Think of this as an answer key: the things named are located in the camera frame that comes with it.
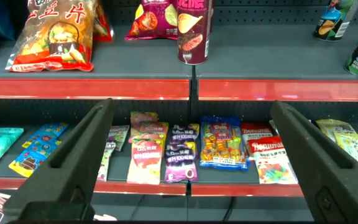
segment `potato chip bag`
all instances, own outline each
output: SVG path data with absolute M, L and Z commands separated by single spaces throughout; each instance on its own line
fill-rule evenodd
M 30 13 L 38 11 L 41 5 L 49 3 L 51 0 L 28 0 L 27 8 Z M 96 0 L 96 17 L 93 22 L 93 40 L 108 42 L 112 41 L 114 31 L 110 25 L 110 22 L 104 13 L 104 9 L 100 4 L 101 0 Z
M 142 0 L 125 40 L 178 39 L 176 0 Z
M 134 139 L 127 183 L 160 184 L 163 148 L 161 139 Z
M 96 0 L 50 0 L 30 13 L 6 70 L 91 71 Z

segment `gray metal shelf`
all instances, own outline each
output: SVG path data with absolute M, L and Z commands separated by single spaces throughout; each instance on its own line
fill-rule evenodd
M 14 42 L 0 45 L 0 78 L 140 78 L 190 79 L 191 66 L 178 60 L 174 40 L 125 41 L 131 27 L 114 26 L 113 42 L 94 42 L 92 72 L 64 70 L 58 72 L 12 73 L 4 68 Z
M 343 65 L 358 42 L 351 25 L 339 42 L 312 36 L 312 25 L 215 26 L 199 79 L 356 80 Z

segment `food image on package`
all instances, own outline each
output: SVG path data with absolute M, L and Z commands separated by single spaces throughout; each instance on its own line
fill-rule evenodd
M 142 0 L 132 28 L 125 40 L 178 38 L 178 13 L 175 0 Z
M 91 71 L 95 0 L 54 0 L 30 13 L 6 69 Z
M 280 136 L 249 140 L 260 184 L 297 184 Z

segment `purple candy bag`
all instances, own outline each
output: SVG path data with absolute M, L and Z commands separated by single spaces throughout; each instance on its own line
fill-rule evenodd
M 195 143 L 168 145 L 165 150 L 165 182 L 173 183 L 188 179 L 198 181 L 195 159 Z
M 125 40 L 178 39 L 177 0 L 142 0 Z

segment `gummy candy bag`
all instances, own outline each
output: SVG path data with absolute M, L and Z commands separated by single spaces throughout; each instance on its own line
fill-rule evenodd
M 30 13 L 6 65 L 12 72 L 89 72 L 96 0 L 51 0 Z
M 248 170 L 240 122 L 236 117 L 201 117 L 201 167 Z
M 185 144 L 170 144 L 165 150 L 165 182 L 173 183 L 188 179 L 192 182 L 198 181 L 196 165 L 196 144 L 186 142 Z
M 30 13 L 36 13 L 34 11 L 38 11 L 40 6 L 49 3 L 51 0 L 28 0 L 27 8 Z M 93 40 L 96 41 L 112 41 L 114 36 L 114 31 L 110 25 L 110 22 L 104 12 L 102 5 L 100 4 L 100 0 L 96 0 L 96 17 L 93 22 Z
M 248 140 L 260 184 L 297 184 L 280 136 Z
M 142 0 L 125 40 L 178 39 L 176 0 Z

